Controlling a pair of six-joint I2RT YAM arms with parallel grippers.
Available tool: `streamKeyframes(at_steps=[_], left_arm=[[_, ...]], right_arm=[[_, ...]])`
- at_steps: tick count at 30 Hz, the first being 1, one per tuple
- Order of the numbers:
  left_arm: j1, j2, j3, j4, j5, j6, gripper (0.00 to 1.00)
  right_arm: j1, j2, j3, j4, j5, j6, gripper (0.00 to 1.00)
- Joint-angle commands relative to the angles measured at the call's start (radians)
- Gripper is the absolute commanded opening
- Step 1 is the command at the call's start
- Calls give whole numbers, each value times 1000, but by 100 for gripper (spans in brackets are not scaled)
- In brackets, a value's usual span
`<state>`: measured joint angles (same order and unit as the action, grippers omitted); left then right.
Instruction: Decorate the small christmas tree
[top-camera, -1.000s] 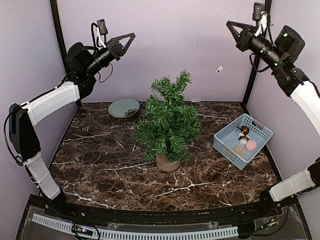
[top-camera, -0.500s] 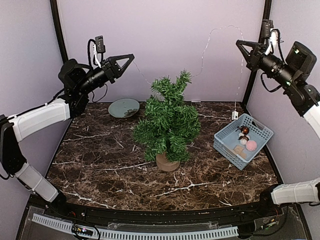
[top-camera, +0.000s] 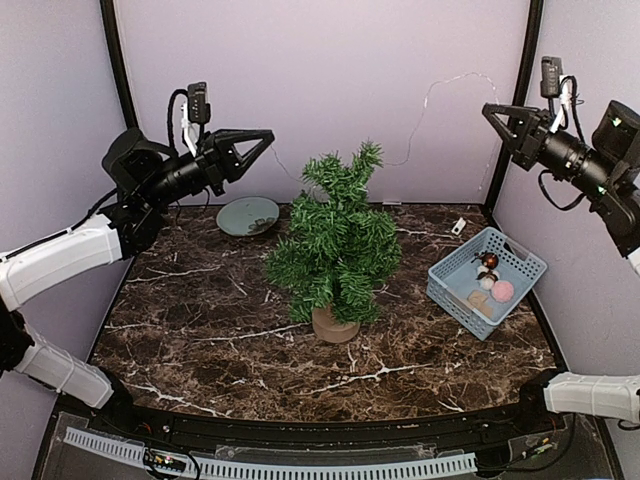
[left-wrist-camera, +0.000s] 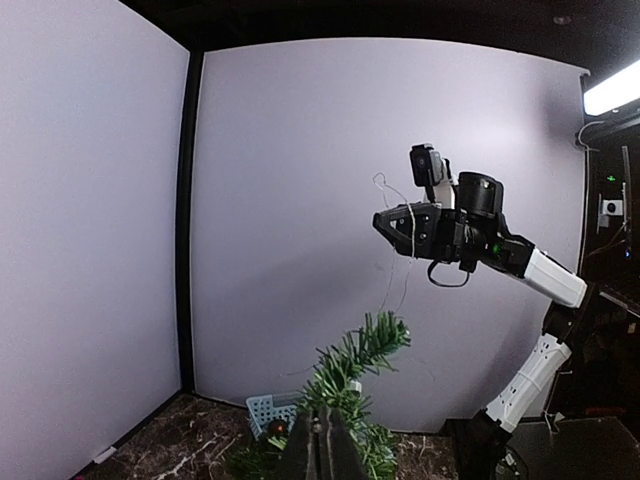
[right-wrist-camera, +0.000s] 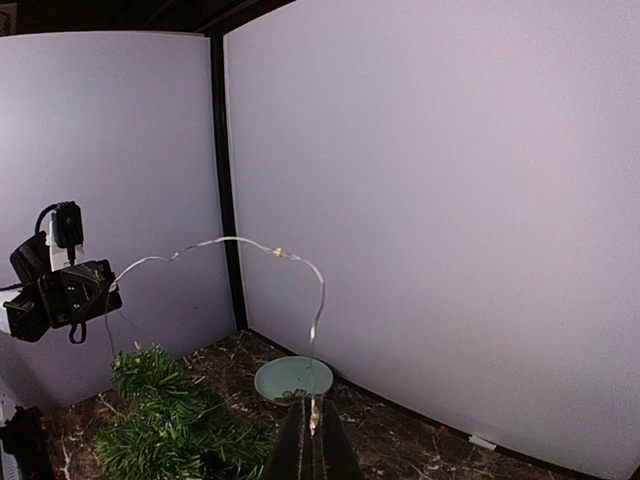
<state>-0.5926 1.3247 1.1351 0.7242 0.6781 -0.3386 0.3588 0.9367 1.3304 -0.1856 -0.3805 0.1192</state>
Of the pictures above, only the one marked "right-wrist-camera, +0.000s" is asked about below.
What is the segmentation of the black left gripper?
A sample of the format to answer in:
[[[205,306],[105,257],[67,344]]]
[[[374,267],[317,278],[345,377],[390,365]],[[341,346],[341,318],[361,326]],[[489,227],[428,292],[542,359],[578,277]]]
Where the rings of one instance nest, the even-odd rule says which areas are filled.
[[[52,271],[37,281],[50,326],[86,323],[123,306],[108,260]]]

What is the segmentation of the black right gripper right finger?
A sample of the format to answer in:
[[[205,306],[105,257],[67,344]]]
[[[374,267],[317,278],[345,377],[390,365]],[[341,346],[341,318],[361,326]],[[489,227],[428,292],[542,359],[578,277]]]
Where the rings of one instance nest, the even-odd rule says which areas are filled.
[[[314,433],[314,478],[357,480],[364,476],[335,404],[323,401]]]

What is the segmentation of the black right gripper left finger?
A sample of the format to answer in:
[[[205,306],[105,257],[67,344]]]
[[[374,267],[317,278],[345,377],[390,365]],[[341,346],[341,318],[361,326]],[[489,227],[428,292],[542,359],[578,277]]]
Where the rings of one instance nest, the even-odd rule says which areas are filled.
[[[295,401],[279,430],[277,441],[262,472],[266,480],[311,478],[310,402]]]

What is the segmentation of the small green christmas tree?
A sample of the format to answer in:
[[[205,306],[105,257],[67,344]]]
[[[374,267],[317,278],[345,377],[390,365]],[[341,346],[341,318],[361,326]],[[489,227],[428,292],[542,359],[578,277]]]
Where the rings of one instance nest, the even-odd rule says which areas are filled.
[[[107,479],[257,479],[272,436],[232,411],[159,347],[120,352],[112,381],[125,410],[94,437]]]

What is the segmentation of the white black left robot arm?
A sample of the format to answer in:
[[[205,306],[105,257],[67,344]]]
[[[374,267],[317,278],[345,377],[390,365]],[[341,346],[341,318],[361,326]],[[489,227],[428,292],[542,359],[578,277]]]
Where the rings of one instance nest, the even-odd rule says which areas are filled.
[[[13,338],[36,343],[51,329],[69,327],[69,341],[79,345],[86,341],[90,320],[123,306],[108,261],[55,270],[43,232],[21,244],[9,260],[21,284],[13,298],[2,302],[5,331]]]

